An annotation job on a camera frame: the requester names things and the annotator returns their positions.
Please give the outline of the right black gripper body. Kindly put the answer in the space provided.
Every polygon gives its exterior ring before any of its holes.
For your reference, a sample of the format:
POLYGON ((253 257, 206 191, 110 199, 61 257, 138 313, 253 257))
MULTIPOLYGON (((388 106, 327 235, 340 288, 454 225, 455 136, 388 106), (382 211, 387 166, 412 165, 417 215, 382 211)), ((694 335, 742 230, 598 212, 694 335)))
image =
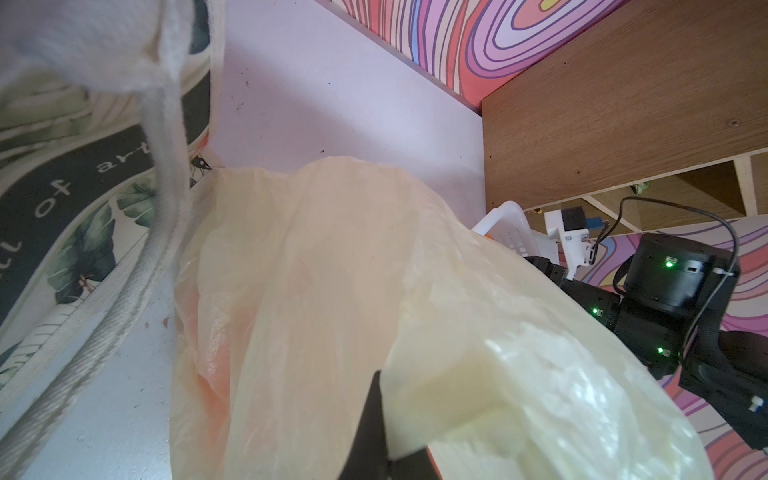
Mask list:
POLYGON ((542 256, 529 263, 614 333, 657 380, 675 373, 701 322, 719 322, 741 270, 738 251, 648 233, 616 270, 613 291, 568 280, 542 256))

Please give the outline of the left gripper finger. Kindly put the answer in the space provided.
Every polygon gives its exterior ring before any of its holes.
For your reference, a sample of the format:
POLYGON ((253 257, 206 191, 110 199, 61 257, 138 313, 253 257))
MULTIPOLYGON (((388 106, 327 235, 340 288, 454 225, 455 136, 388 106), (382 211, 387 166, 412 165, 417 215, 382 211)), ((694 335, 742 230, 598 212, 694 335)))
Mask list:
POLYGON ((427 448, 399 460, 388 455, 380 371, 368 391, 356 434, 339 480, 439 480, 441 475, 427 448))

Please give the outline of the white perforated plastic basket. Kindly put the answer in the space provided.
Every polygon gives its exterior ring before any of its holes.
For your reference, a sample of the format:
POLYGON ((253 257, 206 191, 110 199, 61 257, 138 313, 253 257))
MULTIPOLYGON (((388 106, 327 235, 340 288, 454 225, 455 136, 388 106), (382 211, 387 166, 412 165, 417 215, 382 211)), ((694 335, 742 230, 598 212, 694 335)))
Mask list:
POLYGON ((559 264, 559 250, 554 239, 531 228, 522 208, 506 201, 490 210, 472 231, 488 237, 520 256, 541 256, 559 264))

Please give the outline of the cream plastic grocery bag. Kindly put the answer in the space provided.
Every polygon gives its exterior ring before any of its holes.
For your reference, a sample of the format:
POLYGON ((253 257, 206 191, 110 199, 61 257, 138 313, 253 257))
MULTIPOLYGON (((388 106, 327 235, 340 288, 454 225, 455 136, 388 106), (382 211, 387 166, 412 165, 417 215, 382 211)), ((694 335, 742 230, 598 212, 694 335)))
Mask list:
POLYGON ((176 479, 335 479, 378 379, 392 458, 445 478, 709 479, 636 357, 407 171, 214 174, 180 259, 176 479))

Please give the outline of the leaf print canvas tote bag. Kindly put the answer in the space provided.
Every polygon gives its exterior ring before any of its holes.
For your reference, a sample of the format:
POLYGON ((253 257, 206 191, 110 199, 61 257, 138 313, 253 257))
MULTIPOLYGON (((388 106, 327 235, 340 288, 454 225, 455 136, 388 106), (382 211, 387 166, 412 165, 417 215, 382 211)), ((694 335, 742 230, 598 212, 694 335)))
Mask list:
POLYGON ((222 1, 1 5, 1 475, 136 325, 213 167, 222 1))

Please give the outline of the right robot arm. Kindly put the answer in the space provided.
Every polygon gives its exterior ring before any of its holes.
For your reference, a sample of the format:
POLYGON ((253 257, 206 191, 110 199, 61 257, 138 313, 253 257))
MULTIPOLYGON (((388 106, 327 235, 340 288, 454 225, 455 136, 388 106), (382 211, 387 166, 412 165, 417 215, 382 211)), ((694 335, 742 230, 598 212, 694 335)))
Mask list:
POLYGON ((529 262, 614 333, 657 380, 678 373, 754 450, 767 446, 767 339, 721 328, 741 274, 732 252, 648 233, 616 271, 618 292, 569 280, 541 256, 529 262))

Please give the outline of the wooden shelf unit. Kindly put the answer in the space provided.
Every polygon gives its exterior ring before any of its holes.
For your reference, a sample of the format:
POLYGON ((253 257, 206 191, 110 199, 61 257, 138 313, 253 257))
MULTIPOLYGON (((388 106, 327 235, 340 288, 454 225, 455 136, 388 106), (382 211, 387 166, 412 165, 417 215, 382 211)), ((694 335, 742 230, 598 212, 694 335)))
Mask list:
POLYGON ((630 1, 482 103, 488 208, 570 201, 623 232, 682 226, 659 198, 767 211, 767 5, 630 1))

